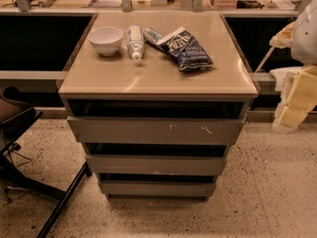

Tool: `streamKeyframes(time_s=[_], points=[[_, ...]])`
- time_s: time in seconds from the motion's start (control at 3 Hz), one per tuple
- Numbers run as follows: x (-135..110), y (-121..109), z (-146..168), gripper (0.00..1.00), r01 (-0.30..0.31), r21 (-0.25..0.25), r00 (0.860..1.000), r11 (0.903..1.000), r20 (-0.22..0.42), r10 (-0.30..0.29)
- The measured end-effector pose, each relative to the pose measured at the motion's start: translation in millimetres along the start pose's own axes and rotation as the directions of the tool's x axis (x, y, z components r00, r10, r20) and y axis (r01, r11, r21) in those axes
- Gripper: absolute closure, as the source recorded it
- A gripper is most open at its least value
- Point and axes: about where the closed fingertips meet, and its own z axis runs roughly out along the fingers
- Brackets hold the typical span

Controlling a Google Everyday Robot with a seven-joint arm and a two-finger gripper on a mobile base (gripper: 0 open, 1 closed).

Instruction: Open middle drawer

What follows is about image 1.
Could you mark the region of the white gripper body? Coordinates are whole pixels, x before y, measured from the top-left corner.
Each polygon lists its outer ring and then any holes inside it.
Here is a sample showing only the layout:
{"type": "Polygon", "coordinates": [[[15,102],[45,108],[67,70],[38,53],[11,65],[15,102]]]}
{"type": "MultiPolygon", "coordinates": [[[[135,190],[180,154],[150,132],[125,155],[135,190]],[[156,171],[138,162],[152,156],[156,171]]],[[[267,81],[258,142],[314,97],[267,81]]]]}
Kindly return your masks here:
{"type": "Polygon", "coordinates": [[[282,30],[280,30],[276,35],[274,35],[269,44],[272,47],[278,49],[290,48],[292,44],[292,32],[295,26],[294,22],[291,22],[287,26],[285,26],[282,30]]]}

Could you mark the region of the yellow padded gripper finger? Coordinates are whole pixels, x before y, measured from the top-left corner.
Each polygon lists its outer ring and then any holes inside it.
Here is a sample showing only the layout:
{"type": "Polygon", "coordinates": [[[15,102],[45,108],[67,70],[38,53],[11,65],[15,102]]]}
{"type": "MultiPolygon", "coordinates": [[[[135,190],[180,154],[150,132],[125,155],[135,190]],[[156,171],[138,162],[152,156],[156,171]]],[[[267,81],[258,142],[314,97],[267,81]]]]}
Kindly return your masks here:
{"type": "Polygon", "coordinates": [[[317,66],[307,64],[299,72],[288,72],[280,97],[272,128],[278,133],[289,133],[317,106],[317,66]]]}

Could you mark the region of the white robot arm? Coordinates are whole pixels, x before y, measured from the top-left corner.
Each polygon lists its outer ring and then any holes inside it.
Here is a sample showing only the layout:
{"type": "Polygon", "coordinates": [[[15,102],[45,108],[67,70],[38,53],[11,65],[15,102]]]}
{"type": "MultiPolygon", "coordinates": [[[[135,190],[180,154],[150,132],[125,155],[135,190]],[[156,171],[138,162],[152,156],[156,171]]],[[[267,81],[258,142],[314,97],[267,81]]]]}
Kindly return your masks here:
{"type": "Polygon", "coordinates": [[[272,127],[276,132],[296,130],[317,106],[317,0],[311,0],[297,19],[284,27],[269,44],[290,48],[291,57],[303,64],[299,72],[288,72],[282,84],[272,127]]]}

